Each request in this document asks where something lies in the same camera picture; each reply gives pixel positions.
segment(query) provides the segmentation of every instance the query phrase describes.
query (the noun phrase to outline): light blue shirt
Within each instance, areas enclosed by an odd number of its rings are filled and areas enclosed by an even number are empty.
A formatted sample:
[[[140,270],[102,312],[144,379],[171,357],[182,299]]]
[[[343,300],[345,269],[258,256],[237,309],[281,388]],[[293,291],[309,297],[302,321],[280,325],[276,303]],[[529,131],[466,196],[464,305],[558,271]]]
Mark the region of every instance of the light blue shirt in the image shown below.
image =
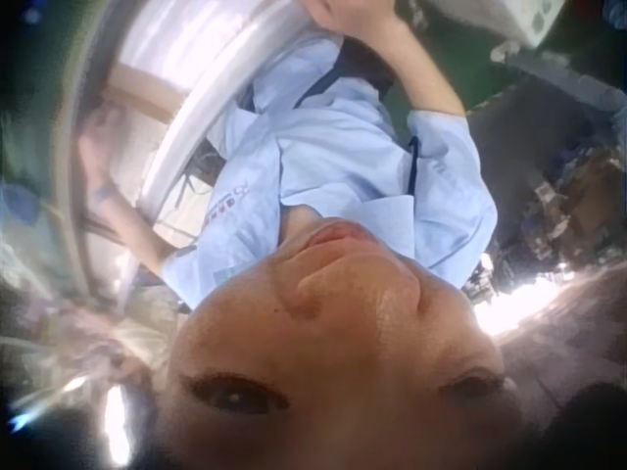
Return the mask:
[[[366,81],[342,78],[293,109],[332,68],[337,42],[315,37],[299,44],[255,81],[255,113],[233,105],[225,114],[215,145],[227,163],[205,228],[164,272],[191,308],[276,251],[281,206],[358,222],[458,288],[477,266],[497,210],[465,118],[410,113],[419,151],[408,194],[412,154]]]

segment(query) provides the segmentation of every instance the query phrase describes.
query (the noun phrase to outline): skin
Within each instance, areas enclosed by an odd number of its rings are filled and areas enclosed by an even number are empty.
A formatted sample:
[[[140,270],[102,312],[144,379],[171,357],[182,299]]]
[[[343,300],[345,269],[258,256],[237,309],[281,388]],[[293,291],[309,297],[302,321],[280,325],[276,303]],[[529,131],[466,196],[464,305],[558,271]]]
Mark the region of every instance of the skin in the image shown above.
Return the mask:
[[[303,3],[322,27],[377,52],[416,110],[464,115],[394,0]],[[88,191],[110,184],[106,135],[92,122],[78,143]],[[173,248],[120,194],[100,211],[161,274]],[[205,299],[176,339],[157,423],[174,460],[185,468],[467,469],[515,439],[502,358],[459,291],[362,227],[305,207],[284,210],[280,242]]]

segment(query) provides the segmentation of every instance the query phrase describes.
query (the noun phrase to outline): eye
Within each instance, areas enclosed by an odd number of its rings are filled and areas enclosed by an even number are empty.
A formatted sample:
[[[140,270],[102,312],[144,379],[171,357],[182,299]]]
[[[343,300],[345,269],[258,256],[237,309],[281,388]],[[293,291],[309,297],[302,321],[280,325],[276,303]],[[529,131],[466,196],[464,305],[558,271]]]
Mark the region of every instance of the eye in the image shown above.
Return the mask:
[[[441,391],[457,400],[478,400],[503,390],[505,379],[487,371],[473,371]]]
[[[289,407],[280,394],[247,379],[213,377],[190,381],[188,388],[196,399],[224,413],[261,416]]]

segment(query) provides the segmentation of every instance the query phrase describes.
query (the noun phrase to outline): wooden beam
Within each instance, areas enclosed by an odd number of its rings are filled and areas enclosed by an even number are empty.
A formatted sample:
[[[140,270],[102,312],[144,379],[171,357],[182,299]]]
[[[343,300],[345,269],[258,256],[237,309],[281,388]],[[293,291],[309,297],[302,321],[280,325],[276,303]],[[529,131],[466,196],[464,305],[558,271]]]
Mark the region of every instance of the wooden beam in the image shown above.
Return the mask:
[[[186,98],[166,81],[123,64],[113,66],[103,94],[165,124],[173,121]]]

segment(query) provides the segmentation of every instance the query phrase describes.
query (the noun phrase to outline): mouth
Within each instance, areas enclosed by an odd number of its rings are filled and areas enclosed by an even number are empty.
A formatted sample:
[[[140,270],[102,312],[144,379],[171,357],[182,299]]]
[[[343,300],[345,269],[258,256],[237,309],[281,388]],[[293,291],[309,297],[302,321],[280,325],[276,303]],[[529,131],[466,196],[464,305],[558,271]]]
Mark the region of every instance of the mouth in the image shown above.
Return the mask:
[[[305,244],[305,246],[301,249],[301,252],[311,247],[330,242],[337,242],[338,240],[345,240],[347,238],[380,245],[376,237],[361,225],[349,222],[348,220],[341,220],[320,229],[312,236],[309,242]]]

